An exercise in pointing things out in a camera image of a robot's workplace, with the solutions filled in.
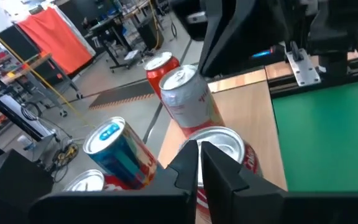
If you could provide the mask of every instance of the green surface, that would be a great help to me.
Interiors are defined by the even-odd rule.
[[[290,191],[358,191],[358,83],[273,100]]]

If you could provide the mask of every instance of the soda can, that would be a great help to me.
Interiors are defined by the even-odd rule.
[[[75,177],[63,191],[102,191],[102,190],[127,190],[116,177],[104,175],[102,172],[91,169]]]
[[[146,77],[161,100],[159,83],[161,78],[170,70],[180,66],[179,60],[171,52],[162,52],[152,57],[145,65]]]
[[[83,149],[108,175],[132,190],[145,187],[162,166],[121,117],[100,124],[86,137]]]
[[[182,65],[160,81],[161,99],[186,137],[209,126],[224,126],[205,79],[194,65]]]
[[[202,219],[211,223],[208,202],[204,191],[203,172],[201,170],[201,143],[203,141],[209,141],[235,161],[242,164],[245,168],[251,170],[254,174],[262,176],[262,170],[259,165],[258,157],[251,145],[229,128],[215,126],[200,129],[189,136],[188,140],[183,143],[181,148],[187,144],[189,140],[197,140],[200,152],[198,158],[197,210]]]

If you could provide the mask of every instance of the red cloth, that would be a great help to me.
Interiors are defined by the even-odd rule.
[[[51,8],[29,16],[20,28],[67,73],[74,72],[91,59],[91,54],[57,12]]]

